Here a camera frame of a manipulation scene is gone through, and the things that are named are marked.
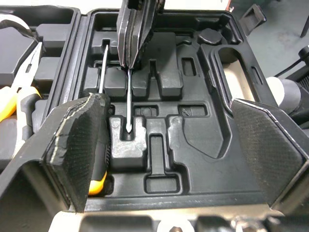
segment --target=wire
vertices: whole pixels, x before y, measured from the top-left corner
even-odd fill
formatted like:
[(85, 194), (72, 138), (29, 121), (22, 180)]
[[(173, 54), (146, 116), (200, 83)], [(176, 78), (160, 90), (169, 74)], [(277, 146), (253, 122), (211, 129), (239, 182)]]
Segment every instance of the wire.
[(303, 59), (297, 60), (295, 63), (287, 67), (285, 70), (281, 71), (280, 73), (276, 74), (275, 77), (281, 76), (282, 74), (286, 73), (287, 71), (290, 71), (292, 68), (294, 68), (297, 64), (299, 64)]
[(282, 74), (286, 73), (287, 71), (290, 71), (292, 68), (294, 68), (297, 64), (299, 64), (300, 62), (302, 62), (305, 58), (307, 58), (309, 56), (309, 53), (307, 53), (304, 57), (298, 59), (295, 63), (293, 63), (292, 65), (290, 65), (289, 67), (287, 67), (285, 70), (281, 71), (280, 73), (274, 75), (274, 77), (278, 77), (281, 76)]

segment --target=screwdriver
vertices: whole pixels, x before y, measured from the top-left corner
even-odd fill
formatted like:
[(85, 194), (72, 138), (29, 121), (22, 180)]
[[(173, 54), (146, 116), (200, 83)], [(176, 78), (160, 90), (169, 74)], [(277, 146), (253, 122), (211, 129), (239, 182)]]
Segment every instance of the screwdriver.
[(132, 118), (132, 69), (127, 71), (127, 94), (126, 94), (126, 130), (128, 133), (132, 130), (131, 118)]
[(108, 45), (106, 45), (103, 62), (102, 62), (102, 72), (101, 79), (98, 91), (98, 97), (100, 99), (101, 104), (101, 120), (98, 131), (98, 142), (95, 151), (95, 162), (92, 171), (92, 177), (89, 187), (89, 195), (96, 195), (100, 193), (104, 187), (104, 182), (107, 175), (107, 169), (110, 162), (110, 139), (109, 133), (107, 130), (107, 114), (109, 109), (109, 99), (103, 93), (104, 92), (104, 77), (106, 71), (106, 63), (107, 63), (107, 53), (108, 53)]

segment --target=white surface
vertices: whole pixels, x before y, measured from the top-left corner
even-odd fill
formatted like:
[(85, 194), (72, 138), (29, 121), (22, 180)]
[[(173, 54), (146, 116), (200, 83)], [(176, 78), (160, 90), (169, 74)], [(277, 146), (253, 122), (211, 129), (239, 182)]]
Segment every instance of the white surface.
[(255, 99), (239, 60), (224, 65), (223, 68), (232, 99), (239, 98), (254, 102)]
[[(225, 10), (229, 0), (166, 0), (165, 9)], [(97, 8), (120, 8), (122, 0), (0, 0), (0, 5), (58, 5), (75, 7), (83, 14)]]
[(284, 87), (281, 80), (277, 77), (271, 76), (268, 77), (266, 81), (270, 91), (272, 92), (272, 95), (274, 95), (277, 105), (280, 105), (284, 98)]

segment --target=metal rod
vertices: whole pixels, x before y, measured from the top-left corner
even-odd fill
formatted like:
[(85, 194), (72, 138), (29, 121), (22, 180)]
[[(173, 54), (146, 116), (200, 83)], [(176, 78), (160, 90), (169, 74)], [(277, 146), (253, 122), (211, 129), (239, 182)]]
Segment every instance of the metal rod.
[(131, 118), (132, 118), (132, 90), (131, 90), (131, 78), (132, 70), (129, 69), (127, 72), (127, 96), (126, 96), (126, 130), (128, 133), (132, 130)]
[(100, 86), (99, 86), (99, 89), (98, 89), (99, 93), (103, 93), (104, 77), (105, 77), (106, 63), (107, 63), (107, 53), (108, 53), (108, 45), (106, 45), (105, 52), (104, 52), (104, 55), (103, 55), (101, 80), (100, 80)]

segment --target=gray floor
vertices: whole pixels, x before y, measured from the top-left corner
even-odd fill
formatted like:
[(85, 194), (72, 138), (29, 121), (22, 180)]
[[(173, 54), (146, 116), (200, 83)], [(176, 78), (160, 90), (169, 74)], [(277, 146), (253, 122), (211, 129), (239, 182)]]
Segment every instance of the gray floor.
[[(248, 40), (265, 77), (269, 77), (298, 60), (299, 50), (309, 45), (309, 32), (299, 37), (309, 15), (309, 0), (275, 0), (263, 11), (267, 22), (256, 28)], [(304, 65), (301, 62), (281, 78)]]

